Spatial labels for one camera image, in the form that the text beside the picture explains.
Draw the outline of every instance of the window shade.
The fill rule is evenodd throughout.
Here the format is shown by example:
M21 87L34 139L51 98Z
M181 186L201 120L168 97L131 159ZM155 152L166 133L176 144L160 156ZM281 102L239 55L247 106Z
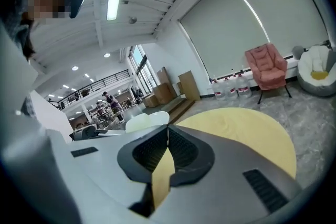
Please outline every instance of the window shade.
M267 43L259 22L243 0L200 0L181 24L210 77L246 67L244 52Z
M283 56L291 54L294 46L309 48L328 39L313 0L247 1Z

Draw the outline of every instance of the black railing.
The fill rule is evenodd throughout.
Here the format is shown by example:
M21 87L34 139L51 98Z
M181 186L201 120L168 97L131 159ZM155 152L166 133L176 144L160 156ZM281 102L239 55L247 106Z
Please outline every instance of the black railing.
M77 90L76 92L69 94L67 97L57 102L58 107L62 110L66 108L67 106L71 105L72 103L88 96L89 94L99 91L101 88L114 84L128 77L130 77L130 74L128 73L128 69L127 69L127 70L118 72L116 74L113 74L109 77L98 80L96 82L93 82L90 85L87 85Z

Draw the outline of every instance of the black vent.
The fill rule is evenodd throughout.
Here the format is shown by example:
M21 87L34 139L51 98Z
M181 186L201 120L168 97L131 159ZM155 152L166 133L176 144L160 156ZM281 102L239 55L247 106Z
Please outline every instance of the black vent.
M270 213L277 211L288 202L259 170L250 170L244 172L243 175Z
M169 151L176 171L190 165L198 156L197 147L172 129L169 129Z
M80 157L80 156L90 154L96 151L98 151L98 149L92 146L92 147L83 148L82 150L71 151L71 154L73 155L74 158L76 158L76 157Z
M167 149L167 129L149 138L133 150L133 158L153 172Z

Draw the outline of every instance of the pink armchair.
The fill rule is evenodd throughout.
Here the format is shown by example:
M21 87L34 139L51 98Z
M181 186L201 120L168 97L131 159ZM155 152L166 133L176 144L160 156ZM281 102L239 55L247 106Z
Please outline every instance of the pink armchair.
M267 43L245 52L247 62L252 70L253 78L261 89L260 104L263 91L286 87L287 61L280 55L276 47Z

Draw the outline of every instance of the white bean bag chair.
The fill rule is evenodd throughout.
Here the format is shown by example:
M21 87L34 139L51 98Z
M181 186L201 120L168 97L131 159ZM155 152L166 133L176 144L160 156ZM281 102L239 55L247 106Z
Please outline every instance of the white bean bag chair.
M298 81L309 93L326 97L336 93L335 54L326 46L313 46L302 54L298 63ZM327 71L325 79L316 80L312 71Z

